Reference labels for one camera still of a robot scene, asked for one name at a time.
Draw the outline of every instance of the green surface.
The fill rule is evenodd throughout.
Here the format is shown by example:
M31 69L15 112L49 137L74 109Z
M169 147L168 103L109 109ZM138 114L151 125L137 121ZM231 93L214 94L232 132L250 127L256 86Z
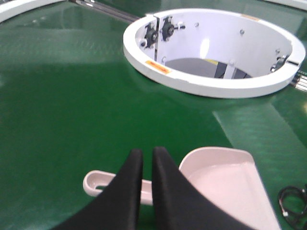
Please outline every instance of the green surface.
M262 1L104 3L137 15L180 7L243 12L307 43L306 12ZM116 173L132 148L143 150L150 179L157 145L178 164L202 146L249 151L283 230L290 229L276 199L283 186L307 183L307 94L288 86L260 98L223 100L175 91L124 58L126 27L68 2L0 25L0 229L60 223L92 200L82 188L86 173ZM141 207L139 229L155 229L152 207Z

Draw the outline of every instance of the white dustpan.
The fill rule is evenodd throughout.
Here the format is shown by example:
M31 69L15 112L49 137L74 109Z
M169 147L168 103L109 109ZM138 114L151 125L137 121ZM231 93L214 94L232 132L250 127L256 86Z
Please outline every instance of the white dustpan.
M281 230L250 153L203 147L188 153L179 170L220 209L256 230ZM115 174L91 171L83 180L90 196L97 196ZM151 181L142 181L141 203L152 205Z

